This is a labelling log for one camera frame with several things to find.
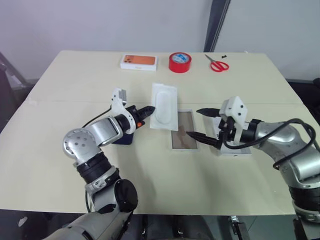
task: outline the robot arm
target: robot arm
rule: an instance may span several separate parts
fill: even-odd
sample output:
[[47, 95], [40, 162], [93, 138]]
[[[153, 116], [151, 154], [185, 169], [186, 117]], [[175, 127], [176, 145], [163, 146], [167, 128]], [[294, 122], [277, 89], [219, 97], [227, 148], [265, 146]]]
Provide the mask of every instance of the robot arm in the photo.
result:
[[116, 88], [112, 93], [113, 115], [91, 125], [69, 131], [63, 139], [63, 150], [71, 158], [86, 182], [85, 190], [95, 212], [77, 218], [67, 227], [55, 231], [46, 240], [116, 240], [126, 229], [138, 205], [134, 185], [121, 179], [119, 170], [110, 164], [101, 146], [119, 140], [124, 133], [132, 134], [145, 124], [155, 108], [125, 108], [126, 91]]
[[[225, 101], [221, 109], [203, 108], [197, 111], [208, 117], [221, 117], [218, 139], [199, 132], [187, 132], [195, 140], [220, 149], [222, 144], [230, 149], [253, 146], [273, 160], [289, 187], [293, 207], [304, 222], [320, 224], [320, 152], [315, 142], [315, 130], [300, 119], [267, 123], [253, 119], [244, 129], [247, 108], [239, 97]], [[305, 143], [291, 123], [301, 124], [311, 140]]]

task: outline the red scissors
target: red scissors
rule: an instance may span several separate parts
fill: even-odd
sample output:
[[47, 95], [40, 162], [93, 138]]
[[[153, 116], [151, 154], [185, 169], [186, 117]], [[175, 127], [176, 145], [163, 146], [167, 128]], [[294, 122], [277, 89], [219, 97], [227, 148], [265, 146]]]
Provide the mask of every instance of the red scissors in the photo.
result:
[[217, 72], [217, 73], [221, 73], [223, 71], [227, 71], [229, 69], [229, 65], [226, 64], [223, 61], [215, 61], [213, 60], [211, 57], [209, 57], [207, 54], [205, 54], [205, 56], [210, 60], [211, 64], [210, 64], [210, 68]]

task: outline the white wall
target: white wall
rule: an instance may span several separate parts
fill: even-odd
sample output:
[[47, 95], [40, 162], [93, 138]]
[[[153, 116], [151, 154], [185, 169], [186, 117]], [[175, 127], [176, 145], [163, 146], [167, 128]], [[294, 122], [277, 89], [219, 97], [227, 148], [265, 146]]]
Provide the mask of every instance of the white wall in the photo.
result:
[[285, 78], [320, 78], [320, 1], [231, 0], [215, 51], [266, 53]]
[[212, 0], [3, 0], [0, 51], [26, 79], [61, 50], [203, 51]]

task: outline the white table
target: white table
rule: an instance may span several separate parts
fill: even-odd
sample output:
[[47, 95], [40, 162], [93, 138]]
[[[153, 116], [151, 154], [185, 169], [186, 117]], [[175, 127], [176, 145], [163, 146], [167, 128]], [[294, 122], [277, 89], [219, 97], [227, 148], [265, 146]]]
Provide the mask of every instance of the white table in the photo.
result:
[[[191, 53], [189, 72], [167, 68], [159, 56], [156, 72], [119, 68], [120, 52], [63, 51], [36, 84], [0, 134], [0, 209], [85, 213], [85, 182], [62, 151], [73, 128], [103, 112], [115, 87], [127, 90], [127, 106], [150, 104], [152, 83], [178, 87], [178, 108], [220, 108], [240, 96], [252, 118], [266, 122], [298, 117], [320, 128], [298, 96], [264, 54], [227, 53], [230, 70], [215, 73], [203, 53]], [[220, 58], [221, 53], [210, 53]], [[196, 130], [205, 132], [195, 113]], [[279, 215], [294, 213], [287, 185], [273, 160], [252, 149], [252, 156], [218, 157], [209, 146], [199, 151], [171, 150], [170, 131], [146, 126], [133, 144], [103, 151], [138, 192], [139, 214]]]

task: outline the red tape roll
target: red tape roll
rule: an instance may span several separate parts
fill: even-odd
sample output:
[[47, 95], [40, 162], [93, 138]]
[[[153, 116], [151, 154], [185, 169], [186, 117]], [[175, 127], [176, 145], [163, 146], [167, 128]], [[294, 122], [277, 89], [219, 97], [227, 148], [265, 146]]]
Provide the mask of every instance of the red tape roll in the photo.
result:
[[184, 52], [175, 52], [169, 56], [169, 69], [175, 73], [185, 73], [190, 69], [191, 56]]

